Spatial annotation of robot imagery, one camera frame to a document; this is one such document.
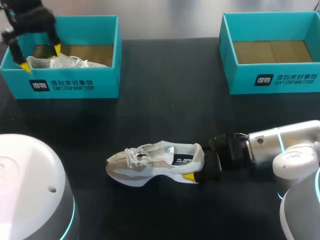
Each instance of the shoelace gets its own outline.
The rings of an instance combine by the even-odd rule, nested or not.
[[[150,146],[152,144],[145,144],[138,148],[126,148],[124,150],[126,163],[129,168],[132,168],[132,164],[134,164],[136,167],[138,165],[147,165],[150,161],[152,161],[151,157],[148,157],[149,153],[144,150],[145,147]],[[145,155],[142,156],[141,160],[138,160],[139,155]]]
[[[70,56],[70,58],[73,58],[75,59],[76,61],[74,62],[74,66],[76,66],[78,63],[81,64],[82,68],[88,68],[90,67],[89,64],[88,64],[88,60],[82,60],[81,58],[77,57],[77,56]]]

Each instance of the shoe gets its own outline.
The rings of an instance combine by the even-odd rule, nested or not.
[[[76,56],[67,56],[60,53],[59,56],[53,56],[48,59],[35,58],[28,56],[26,58],[31,69],[66,69],[66,68],[107,68],[108,66],[91,62],[88,60],[81,60]]]
[[[201,171],[205,154],[198,143],[160,141],[127,148],[107,159],[106,163],[105,170],[111,178],[132,187],[141,187],[158,175],[194,184],[196,182],[189,174]]]

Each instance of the open cardboard box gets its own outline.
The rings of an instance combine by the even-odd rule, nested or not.
[[[122,38],[118,16],[59,16],[56,30],[61,52],[108,67],[36,68],[31,74],[6,51],[0,70],[16,99],[86,99],[119,96]],[[18,38],[26,57],[53,56],[45,33]]]
[[[230,94],[320,92],[317,12],[225,13],[219,49]]]

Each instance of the black table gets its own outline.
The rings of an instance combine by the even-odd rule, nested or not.
[[[35,137],[59,155],[79,208],[80,240],[285,239],[272,181],[242,170],[219,183],[160,176],[132,188],[106,175],[105,160],[160,140],[202,143],[320,119],[320,93],[230,96],[218,39],[198,38],[124,40],[119,95],[15,100],[0,79],[0,134]]]

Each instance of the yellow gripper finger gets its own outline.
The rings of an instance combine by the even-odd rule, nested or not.
[[[59,43],[57,45],[54,45],[54,49],[55,49],[55,52],[56,52],[56,56],[59,57],[60,52],[61,52],[61,43]]]
[[[183,174],[182,176],[183,176],[184,179],[187,179],[189,181],[192,181],[192,182],[196,183],[195,175],[193,173]]]
[[[31,74],[31,70],[30,70],[30,67],[28,65],[27,62],[24,62],[22,64],[19,65],[23,70],[25,70],[27,73]]]

